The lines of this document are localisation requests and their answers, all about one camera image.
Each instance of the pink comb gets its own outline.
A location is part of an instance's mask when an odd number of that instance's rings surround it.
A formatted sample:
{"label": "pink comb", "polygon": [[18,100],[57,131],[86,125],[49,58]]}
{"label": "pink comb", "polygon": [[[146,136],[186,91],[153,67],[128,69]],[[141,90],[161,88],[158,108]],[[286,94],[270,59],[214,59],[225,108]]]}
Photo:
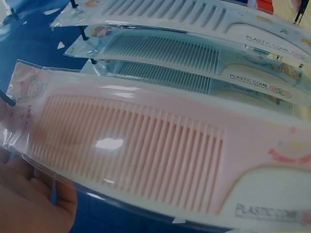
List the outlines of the pink comb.
{"label": "pink comb", "polygon": [[[42,103],[28,154],[145,209],[219,226],[304,229],[298,216],[311,209],[311,130],[208,105],[208,98],[130,86],[59,88]],[[298,215],[280,223],[276,210]]]}

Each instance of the white label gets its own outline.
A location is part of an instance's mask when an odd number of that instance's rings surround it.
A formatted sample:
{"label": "white label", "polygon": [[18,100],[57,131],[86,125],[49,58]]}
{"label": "white label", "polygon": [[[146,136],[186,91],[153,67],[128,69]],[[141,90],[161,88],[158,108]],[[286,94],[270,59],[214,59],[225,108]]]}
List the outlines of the white label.
{"label": "white label", "polygon": [[309,65],[310,56],[301,48],[259,28],[236,25],[231,27],[226,37]]}

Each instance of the finger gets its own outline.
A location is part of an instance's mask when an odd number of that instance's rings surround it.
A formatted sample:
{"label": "finger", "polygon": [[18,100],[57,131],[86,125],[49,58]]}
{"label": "finger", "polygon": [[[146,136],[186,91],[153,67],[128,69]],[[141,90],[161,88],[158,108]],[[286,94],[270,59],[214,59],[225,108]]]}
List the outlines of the finger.
{"label": "finger", "polygon": [[9,160],[6,165],[26,180],[30,180],[34,175],[34,167],[21,157]]}
{"label": "finger", "polygon": [[51,193],[52,193],[55,180],[51,176],[49,176],[46,173],[44,173],[43,171],[35,168],[34,169],[34,177],[37,178],[38,180],[40,180],[41,182],[43,182],[51,190]]}
{"label": "finger", "polygon": [[56,181],[56,207],[69,216],[70,223],[74,222],[77,211],[77,192],[73,183],[69,185]]}
{"label": "finger", "polygon": [[37,178],[31,178],[29,183],[37,192],[41,193],[47,199],[51,198],[52,190],[47,187],[41,180]]}
{"label": "finger", "polygon": [[0,147],[0,163],[6,164],[10,159],[11,153],[5,148]]}

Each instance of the comb package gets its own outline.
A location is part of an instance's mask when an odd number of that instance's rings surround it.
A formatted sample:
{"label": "comb package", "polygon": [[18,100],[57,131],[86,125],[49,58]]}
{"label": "comb package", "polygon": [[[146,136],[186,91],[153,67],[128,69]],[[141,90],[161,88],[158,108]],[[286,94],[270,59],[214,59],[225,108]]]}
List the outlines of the comb package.
{"label": "comb package", "polygon": [[112,76],[64,72],[68,84],[57,84],[59,74],[17,66],[3,146],[150,211],[254,231],[309,229],[308,122]]}
{"label": "comb package", "polygon": [[166,79],[164,73],[172,79],[173,74],[180,77],[185,73],[219,79],[304,107],[311,104],[311,70],[307,66],[295,67],[237,43],[103,25],[89,26],[85,32],[89,39],[80,36],[66,55],[105,60],[104,69],[109,73],[122,73],[129,67],[133,77],[145,79],[149,73],[160,80]]}
{"label": "comb package", "polygon": [[238,42],[310,66],[310,33],[280,18],[221,0],[77,0],[52,26],[106,24],[165,29]]}

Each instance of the cartoon character print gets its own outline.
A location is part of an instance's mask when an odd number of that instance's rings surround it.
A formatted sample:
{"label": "cartoon character print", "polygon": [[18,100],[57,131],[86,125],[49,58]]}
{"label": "cartoon character print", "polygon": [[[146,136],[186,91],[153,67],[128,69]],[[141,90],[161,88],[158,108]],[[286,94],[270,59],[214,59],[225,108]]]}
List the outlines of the cartoon character print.
{"label": "cartoon character print", "polygon": [[302,39],[301,39],[301,43],[303,43],[303,44],[305,44],[305,45],[307,45],[307,46],[309,46],[309,47],[311,48],[311,41],[302,38]]}
{"label": "cartoon character print", "polygon": [[295,138],[296,128],[290,128],[289,138],[279,140],[278,146],[268,151],[275,161],[303,165],[311,162],[310,141],[300,141]]}
{"label": "cartoon character print", "polygon": [[99,26],[99,27],[96,27],[94,30],[91,31],[91,36],[97,37],[99,39],[102,39],[105,36],[108,36],[111,34],[112,34],[112,28],[111,27]]}
{"label": "cartoon character print", "polygon": [[257,16],[257,20],[264,21],[264,22],[267,22],[267,23],[271,23],[273,25],[273,21],[270,20],[269,18],[266,18],[266,17]]}
{"label": "cartoon character print", "polygon": [[20,83],[21,98],[17,101],[27,103],[31,99],[41,97],[46,87],[46,83],[39,82],[36,75],[31,75]]}
{"label": "cartoon character print", "polygon": [[89,0],[86,2],[86,7],[97,7],[99,2],[99,0]]}
{"label": "cartoon character print", "polygon": [[292,65],[289,64],[282,64],[280,72],[285,74],[286,76],[298,81],[299,79],[299,71]]}

